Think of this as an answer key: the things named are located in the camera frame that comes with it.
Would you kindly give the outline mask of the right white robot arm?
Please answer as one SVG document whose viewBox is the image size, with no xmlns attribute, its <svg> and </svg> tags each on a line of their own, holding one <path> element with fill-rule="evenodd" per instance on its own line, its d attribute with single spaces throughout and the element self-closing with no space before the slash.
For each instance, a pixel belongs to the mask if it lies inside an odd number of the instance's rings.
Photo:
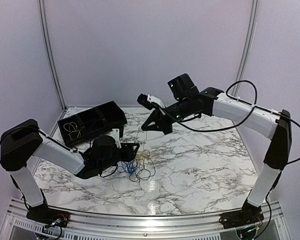
<svg viewBox="0 0 300 240">
<path fill-rule="evenodd" d="M 186 73 L 170 80 L 168 85 L 177 101 L 170 106 L 151 94 L 138 96 L 137 102 L 152 111 L 141 126 L 143 131 L 167 135 L 173 131 L 173 123 L 183 126 L 186 117 L 206 115 L 230 120 L 235 126 L 243 125 L 271 141 L 261 173 L 237 214 L 242 224 L 250 223 L 288 164 L 292 145 L 290 113 L 262 108 L 214 87 L 199 91 Z"/>
</svg>

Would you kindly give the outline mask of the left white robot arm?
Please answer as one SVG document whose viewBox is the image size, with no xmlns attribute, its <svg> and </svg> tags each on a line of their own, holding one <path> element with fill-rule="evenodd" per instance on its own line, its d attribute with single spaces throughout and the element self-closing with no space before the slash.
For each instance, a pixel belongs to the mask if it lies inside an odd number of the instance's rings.
<svg viewBox="0 0 300 240">
<path fill-rule="evenodd" d="M 97 137 L 90 148 L 81 152 L 56 141 L 39 128 L 36 120 L 28 119 L 1 135 L 0 165 L 24 197 L 29 214 L 48 223 L 53 219 L 53 211 L 27 167 L 31 157 L 44 159 L 86 180 L 101 176 L 119 162 L 133 161 L 139 147 L 138 143 L 121 142 L 119 130 L 113 129 L 110 135 Z"/>
</svg>

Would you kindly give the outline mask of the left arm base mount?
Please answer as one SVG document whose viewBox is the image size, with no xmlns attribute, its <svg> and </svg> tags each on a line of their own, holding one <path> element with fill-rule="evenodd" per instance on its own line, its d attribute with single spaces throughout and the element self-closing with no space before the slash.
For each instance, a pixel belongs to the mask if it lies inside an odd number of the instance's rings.
<svg viewBox="0 0 300 240">
<path fill-rule="evenodd" d="M 26 217 L 30 220 L 46 224 L 48 226 L 59 226 L 66 228 L 69 222 L 70 213 L 68 211 L 50 208 L 48 205 L 41 204 L 29 207 Z"/>
</svg>

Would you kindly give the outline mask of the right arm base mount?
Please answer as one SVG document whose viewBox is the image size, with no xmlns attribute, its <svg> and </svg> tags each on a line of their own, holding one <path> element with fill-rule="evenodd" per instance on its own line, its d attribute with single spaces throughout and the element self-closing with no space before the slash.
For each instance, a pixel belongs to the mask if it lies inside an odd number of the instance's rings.
<svg viewBox="0 0 300 240">
<path fill-rule="evenodd" d="M 222 213 L 219 218 L 219 223 L 223 225 L 224 229 L 230 229 L 260 223 L 264 219 L 263 214 L 258 213 L 251 215 L 250 213 L 243 213 L 241 211 L 232 211 Z"/>
</svg>

